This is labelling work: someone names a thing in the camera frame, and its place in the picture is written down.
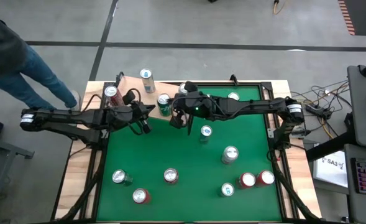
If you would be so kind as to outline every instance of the can lid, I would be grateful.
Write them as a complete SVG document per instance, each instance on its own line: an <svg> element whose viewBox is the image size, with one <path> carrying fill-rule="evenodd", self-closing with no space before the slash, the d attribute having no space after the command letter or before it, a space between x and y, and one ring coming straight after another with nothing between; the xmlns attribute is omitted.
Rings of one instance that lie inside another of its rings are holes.
<svg viewBox="0 0 366 224"><path fill-rule="evenodd" d="M262 172L262 180L266 184L272 184L274 183L275 177L274 174L270 171L266 170Z"/></svg>
<svg viewBox="0 0 366 224"><path fill-rule="evenodd" d="M210 136L212 134L212 128L209 125L205 125L201 128L201 133L204 136Z"/></svg>
<svg viewBox="0 0 366 224"><path fill-rule="evenodd" d="M231 196L234 193L234 186L230 183L225 183L221 186L221 192L225 196Z"/></svg>
<svg viewBox="0 0 366 224"><path fill-rule="evenodd" d="M108 86L105 90L104 90L104 94L108 97L111 96L115 96L115 94L117 93L117 88L116 86Z"/></svg>
<svg viewBox="0 0 366 224"><path fill-rule="evenodd" d="M239 100L239 95L238 95L238 93L232 92L232 93L228 94L228 98L232 98L234 100Z"/></svg>
<svg viewBox="0 0 366 224"><path fill-rule="evenodd" d="M163 173L163 177L165 178L166 181L172 182L177 179L177 170L169 168Z"/></svg>
<svg viewBox="0 0 366 224"><path fill-rule="evenodd" d="M149 69L147 69L147 68L144 68L144 69L143 69L143 70L141 70L141 72L140 72L140 76L141 76L142 78L150 78L150 77L151 77L151 75L152 75L151 70L149 70Z"/></svg>
<svg viewBox="0 0 366 224"><path fill-rule="evenodd" d="M231 158L231 159L236 159L238 157L238 149L234 146L226 147L226 149L224 150L224 153L228 158Z"/></svg>
<svg viewBox="0 0 366 224"><path fill-rule="evenodd" d="M162 105L166 105L166 104L168 104L169 99L170 99L170 97L168 94L162 93L161 95L158 96L158 103L160 103Z"/></svg>
<svg viewBox="0 0 366 224"><path fill-rule="evenodd" d="M146 198L147 198L147 193L145 192L144 189L136 189L133 192L133 200L136 203L143 203Z"/></svg>
<svg viewBox="0 0 366 224"><path fill-rule="evenodd" d="M242 183L248 187L251 187L251 186L255 185L256 177L249 172L244 173L242 175Z"/></svg>
<svg viewBox="0 0 366 224"><path fill-rule="evenodd" d="M112 181L120 184L125 180L126 173L123 170L115 170L114 174L112 175Z"/></svg>
<svg viewBox="0 0 366 224"><path fill-rule="evenodd" d="M187 93L188 92L188 90L185 89L185 83L181 84L179 88L180 88L180 91L182 93Z"/></svg>

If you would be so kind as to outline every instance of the black floor line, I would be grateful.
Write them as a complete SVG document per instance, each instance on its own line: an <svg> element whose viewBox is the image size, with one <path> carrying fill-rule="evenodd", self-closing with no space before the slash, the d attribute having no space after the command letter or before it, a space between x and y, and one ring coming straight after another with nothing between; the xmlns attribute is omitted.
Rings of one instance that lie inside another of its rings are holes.
<svg viewBox="0 0 366 224"><path fill-rule="evenodd" d="M75 42L75 41L26 41L31 46L67 46L67 47L97 47L100 42Z"/></svg>
<svg viewBox="0 0 366 224"><path fill-rule="evenodd" d="M98 68L100 66L101 58L103 57L104 48L106 46L109 30L111 29L112 20L114 19L114 14L116 11L116 5L118 0L112 0L111 8L109 9L109 14L106 21L106 26L104 27L103 35L101 36L100 45L97 50L96 57L94 58L93 67L91 68L89 81L95 81L97 77Z"/></svg>
<svg viewBox="0 0 366 224"><path fill-rule="evenodd" d="M366 52L366 47L314 47L288 45L240 45L240 44L174 44L108 42L106 47L135 49L216 49L216 50L305 50L324 52Z"/></svg>

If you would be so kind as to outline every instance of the person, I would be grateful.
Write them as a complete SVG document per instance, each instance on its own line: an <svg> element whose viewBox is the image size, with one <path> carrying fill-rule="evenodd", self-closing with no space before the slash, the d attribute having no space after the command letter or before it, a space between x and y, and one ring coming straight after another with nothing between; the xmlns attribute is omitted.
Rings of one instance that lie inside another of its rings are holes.
<svg viewBox="0 0 366 224"><path fill-rule="evenodd" d="M27 83L24 74L47 87L65 106L80 110L80 96L57 78L32 47L0 21L0 89L23 101L29 108L55 109Z"/></svg>

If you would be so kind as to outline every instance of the wooden board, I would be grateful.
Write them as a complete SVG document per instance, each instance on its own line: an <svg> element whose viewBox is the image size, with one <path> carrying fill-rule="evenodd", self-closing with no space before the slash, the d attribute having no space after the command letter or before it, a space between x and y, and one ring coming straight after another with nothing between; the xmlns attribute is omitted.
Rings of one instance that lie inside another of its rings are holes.
<svg viewBox="0 0 366 224"><path fill-rule="evenodd" d="M146 94L144 90L144 86L142 84L142 80L139 78L132 77L124 77L121 81L119 90L124 95L129 89L136 88L142 93L142 101L146 104L155 104L157 96L161 93L167 93L170 96L174 96L174 94L178 91L178 86L169 85L162 82L175 82L181 83L184 81L159 81L155 82L156 92L152 94ZM230 81L207 81L207 82L230 82ZM290 96L290 89L288 82L286 80L245 80L240 81L240 83L245 82L271 82L273 87L274 97L286 97ZM104 82L102 81L93 81L88 82L85 92L85 97L83 98L83 108L87 105L89 99L93 94L102 95L103 93ZM89 109L96 109L100 107L100 99L94 98L91 104L89 105ZM159 113L159 109L155 108L151 113L151 117L167 119L169 117L161 116ZM292 144L296 144L299 146L303 146L303 142L298 139L291 139ZM84 148L84 144L80 141L76 141L72 145L71 153ZM101 152L98 152L98 156L96 157L96 166L98 166L99 158ZM309 171L309 166L306 158L306 153L304 150L291 147L286 150L286 156L288 159L288 164L290 168L290 174L292 178L293 188L302 199L304 204L313 212L316 216L321 217L321 211L319 209L318 200L316 197L313 179L311 177L311 173ZM88 163L90 159L90 149L85 149L78 154L75 154L68 162L66 168L66 174L63 181L62 191L60 194L60 199L58 201L58 207L56 211L55 218L61 218L64 216L71 206L76 202L78 197L83 191L86 173L88 171ZM90 217L91 208L93 206L93 197L94 190L91 192L89 197L88 207L86 209L86 216ZM283 197L285 200L285 207L288 217L292 216L290 200L286 190L283 188Z"/></svg>

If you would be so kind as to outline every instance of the red soda can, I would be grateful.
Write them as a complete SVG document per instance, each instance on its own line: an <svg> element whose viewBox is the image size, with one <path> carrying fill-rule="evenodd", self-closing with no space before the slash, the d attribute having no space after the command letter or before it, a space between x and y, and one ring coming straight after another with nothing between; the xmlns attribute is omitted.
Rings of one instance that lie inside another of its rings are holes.
<svg viewBox="0 0 366 224"><path fill-rule="evenodd" d="M256 180L256 186L268 186L272 185L275 181L274 174L268 170L261 171L261 173L258 174L257 180Z"/></svg>
<svg viewBox="0 0 366 224"><path fill-rule="evenodd" d="M121 92L116 88L116 86L108 86L104 90L104 94L109 97L109 104L111 106L125 105L122 99Z"/></svg>
<svg viewBox="0 0 366 224"><path fill-rule="evenodd" d="M237 186L240 189L251 188L256 183L256 177L250 172L244 172L237 179Z"/></svg>
<svg viewBox="0 0 366 224"><path fill-rule="evenodd" d="M151 201L151 195L148 190L136 189L133 192L133 201L138 204L149 203Z"/></svg>
<svg viewBox="0 0 366 224"><path fill-rule="evenodd" d="M168 184L176 184L178 180L178 172L176 169L169 168L163 173L163 178Z"/></svg>

